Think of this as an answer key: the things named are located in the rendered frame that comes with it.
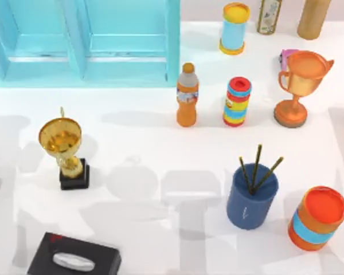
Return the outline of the orange drink bottle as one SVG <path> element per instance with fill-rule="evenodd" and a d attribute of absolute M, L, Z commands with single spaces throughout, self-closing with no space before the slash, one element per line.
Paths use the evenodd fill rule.
<path fill-rule="evenodd" d="M 199 80 L 191 62 L 184 63 L 177 81 L 177 123 L 191 127 L 196 123 Z"/>

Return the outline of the red yellow blue striped can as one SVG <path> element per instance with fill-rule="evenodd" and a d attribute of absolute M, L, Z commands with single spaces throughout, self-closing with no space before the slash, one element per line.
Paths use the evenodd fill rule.
<path fill-rule="evenodd" d="M 251 90 L 251 82 L 245 77 L 234 77 L 229 81 L 222 115 L 226 125 L 238 127 L 245 122 Z"/>

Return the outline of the thin dark stick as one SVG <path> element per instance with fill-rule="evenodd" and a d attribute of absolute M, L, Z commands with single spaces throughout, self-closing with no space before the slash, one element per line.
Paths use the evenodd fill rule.
<path fill-rule="evenodd" d="M 250 194 L 252 194 L 251 184 L 250 184 L 250 181 L 248 179 L 248 175 L 247 175 L 247 172 L 246 172 L 246 168 L 245 168 L 245 164 L 243 162 L 243 157 L 242 156 L 239 156 L 239 162 L 240 162 L 241 169 L 243 171 L 243 176 L 244 176 L 244 179 L 245 179 L 245 182 L 246 182 L 246 185 L 247 185 L 247 190 L 248 190 L 248 192 Z"/>
<path fill-rule="evenodd" d="M 252 183 L 251 183 L 251 194 L 252 195 L 255 193 L 255 181 L 256 181 L 256 174 L 257 174 L 257 169 L 259 166 L 260 156 L 261 156 L 261 150 L 262 150 L 262 144 L 259 144 L 257 147 L 255 165 L 254 165 L 253 173 L 252 173 Z"/>
<path fill-rule="evenodd" d="M 269 171 L 264 175 L 263 178 L 260 179 L 259 183 L 254 187 L 253 192 L 256 193 L 258 189 L 263 185 L 263 183 L 273 174 L 274 170 L 278 167 L 278 165 L 284 160 L 284 157 L 281 156 L 275 164 L 269 169 Z"/>

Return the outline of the dark blue cup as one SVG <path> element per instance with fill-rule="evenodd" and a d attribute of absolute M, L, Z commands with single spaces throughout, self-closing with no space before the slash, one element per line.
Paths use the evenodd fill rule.
<path fill-rule="evenodd" d="M 229 220 L 235 226 L 246 230 L 252 230 L 261 226 L 278 189 L 277 177 L 275 174 L 271 174 L 255 194 L 250 194 L 243 170 L 239 167 L 233 174 L 226 205 L 226 213 Z"/>

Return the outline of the gold trophy with black base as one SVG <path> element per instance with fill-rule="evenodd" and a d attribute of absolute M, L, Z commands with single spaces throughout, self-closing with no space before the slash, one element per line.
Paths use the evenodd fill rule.
<path fill-rule="evenodd" d="M 59 166 L 62 190 L 79 190 L 89 187 L 90 167 L 86 159 L 76 156 L 82 143 L 82 130 L 77 121 L 65 117 L 63 107 L 60 117 L 48 121 L 38 134 L 38 141 Z"/>

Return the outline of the yellow and light blue can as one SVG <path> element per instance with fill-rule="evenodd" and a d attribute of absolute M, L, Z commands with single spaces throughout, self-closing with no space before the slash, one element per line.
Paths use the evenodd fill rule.
<path fill-rule="evenodd" d="M 224 6 L 220 51 L 228 55 L 237 55 L 244 50 L 249 18 L 250 9 L 243 3 L 232 2 Z"/>

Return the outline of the light blue rack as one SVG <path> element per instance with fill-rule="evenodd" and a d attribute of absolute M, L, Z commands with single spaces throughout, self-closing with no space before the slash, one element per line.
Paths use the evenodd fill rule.
<path fill-rule="evenodd" d="M 0 87 L 172 87 L 180 0 L 0 0 Z"/>

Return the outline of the pink and white small box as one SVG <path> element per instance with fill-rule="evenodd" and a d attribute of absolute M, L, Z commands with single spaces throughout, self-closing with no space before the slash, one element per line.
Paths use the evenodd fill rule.
<path fill-rule="evenodd" d="M 281 54 L 279 55 L 281 70 L 287 70 L 287 58 L 297 51 L 298 49 L 283 49 L 281 51 Z"/>

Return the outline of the copper trophy cup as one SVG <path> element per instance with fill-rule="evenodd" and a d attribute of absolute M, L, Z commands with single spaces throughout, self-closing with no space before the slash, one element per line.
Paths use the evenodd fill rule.
<path fill-rule="evenodd" d="M 326 60 L 308 50 L 298 50 L 287 57 L 287 69 L 279 73 L 278 83 L 293 98 L 279 102 L 274 109 L 274 117 L 280 125 L 298 128 L 306 122 L 307 109 L 299 99 L 315 92 L 333 65 L 334 60 Z"/>

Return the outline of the black tissue box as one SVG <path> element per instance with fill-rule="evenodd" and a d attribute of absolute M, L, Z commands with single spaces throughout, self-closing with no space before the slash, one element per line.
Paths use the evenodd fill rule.
<path fill-rule="evenodd" d="M 46 232 L 27 275 L 118 275 L 118 249 Z"/>

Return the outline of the orange and blue can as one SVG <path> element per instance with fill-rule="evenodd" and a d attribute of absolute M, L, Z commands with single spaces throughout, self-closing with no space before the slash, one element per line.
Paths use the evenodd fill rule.
<path fill-rule="evenodd" d="M 326 186 L 315 186 L 303 196 L 288 225 L 291 241 L 305 251 L 323 248 L 344 221 L 344 197 Z"/>

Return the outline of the tan cylinder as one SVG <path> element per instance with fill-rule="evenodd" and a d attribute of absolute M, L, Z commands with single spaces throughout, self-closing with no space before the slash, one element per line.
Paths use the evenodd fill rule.
<path fill-rule="evenodd" d="M 322 30 L 331 0 L 305 0 L 297 34 L 305 40 L 317 39 Z"/>

